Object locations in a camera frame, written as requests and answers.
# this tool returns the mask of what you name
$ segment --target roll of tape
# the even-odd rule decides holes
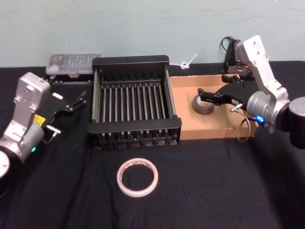
[[[148,167],[152,172],[153,172],[153,182],[144,190],[141,191],[133,191],[129,188],[127,188],[123,182],[122,182],[122,176],[124,171],[133,165],[144,165],[146,167]],[[124,164],[121,165],[121,167],[118,170],[118,173],[116,175],[116,180],[118,182],[119,188],[120,190],[130,196],[130,197],[144,197],[148,194],[150,194],[157,186],[158,183],[158,171],[157,168],[153,165],[152,162],[150,162],[149,160],[143,159],[143,158],[134,158],[134,159],[130,159],[128,161],[126,161]]]
[[[200,115],[208,115],[214,111],[215,105],[213,103],[201,101],[200,96],[197,95],[192,101],[193,110]]]

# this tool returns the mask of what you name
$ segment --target metal rod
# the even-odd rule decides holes
[[[158,100],[157,100],[157,92],[156,92],[156,86],[153,86],[153,95],[154,95],[154,104],[156,107],[156,113],[157,113],[157,119],[160,118],[159,116],[159,107],[158,107]]]
[[[93,98],[92,98],[92,119],[97,122],[97,90],[100,90],[97,85],[97,71],[94,72],[94,82],[93,82]]]
[[[103,123],[106,121],[106,88],[104,88],[104,98],[103,98]]]
[[[168,90],[170,93],[170,99],[171,99],[171,104],[172,104],[172,110],[173,110],[173,115],[176,114],[176,109],[175,109],[175,103],[173,102],[173,92],[172,92],[172,85],[171,85],[171,80],[170,80],[170,76],[168,73],[168,70],[166,69],[166,81],[167,81],[167,85],[168,85]]]
[[[123,87],[121,87],[121,121],[124,121]]]
[[[145,117],[145,120],[147,120],[148,116],[147,116],[146,97],[145,97],[145,87],[144,86],[142,87],[142,92],[143,92],[143,104],[144,104],[144,117]]]
[[[114,91],[114,121],[118,121],[118,88],[115,87]]]
[[[112,88],[109,88],[109,122],[111,122]]]
[[[135,110],[134,110],[134,88],[132,87],[132,118],[135,121]]]
[[[101,106],[101,89],[100,89],[100,78],[99,76],[97,75],[97,99],[96,99],[96,102],[97,102],[97,106],[96,106],[96,122],[99,123],[100,122],[100,112],[101,112],[101,109],[100,109],[100,106]]]
[[[160,94],[160,100],[161,100],[162,115],[163,115],[163,118],[165,118],[165,110],[164,110],[164,103],[163,103],[161,85],[159,85],[159,94]]]
[[[140,88],[139,88],[139,86],[137,87],[137,93],[138,93],[139,120],[142,120],[141,103],[140,103]]]
[[[148,98],[149,98],[149,108],[151,111],[151,119],[153,119],[153,102],[152,102],[152,95],[151,95],[151,87],[148,86]]]
[[[128,86],[126,86],[126,113],[127,113],[127,121],[129,121],[129,90],[128,90]]]

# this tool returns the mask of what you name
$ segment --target white cable tie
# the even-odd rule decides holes
[[[181,64],[178,63],[170,63],[170,65],[175,65],[175,66],[180,66],[181,69],[189,69],[190,68],[190,64],[195,60],[195,58],[198,56],[197,53],[195,53],[195,55],[191,58],[191,60],[189,62],[181,62]]]

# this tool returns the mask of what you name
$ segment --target clear tape roll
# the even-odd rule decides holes
[[[148,167],[153,172],[152,183],[146,189],[143,189],[143,190],[140,190],[140,191],[134,191],[134,190],[131,190],[131,189],[127,188],[123,184],[122,176],[123,176],[124,171],[128,167],[133,166],[133,165],[144,165],[144,166]],[[149,160],[146,160],[146,159],[143,159],[143,158],[134,158],[134,159],[130,159],[130,160],[124,162],[121,165],[121,167],[119,168],[118,173],[116,175],[116,179],[117,179],[120,190],[124,194],[126,194],[130,197],[135,197],[135,198],[144,197],[144,196],[150,194],[156,188],[157,183],[158,183],[158,171],[157,171],[156,166],[154,166],[154,164],[152,162],[150,162]]]

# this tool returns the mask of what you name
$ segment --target light blue wall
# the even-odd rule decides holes
[[[53,53],[221,62],[220,40],[261,35],[270,60],[304,60],[304,0],[0,0],[0,66]]]

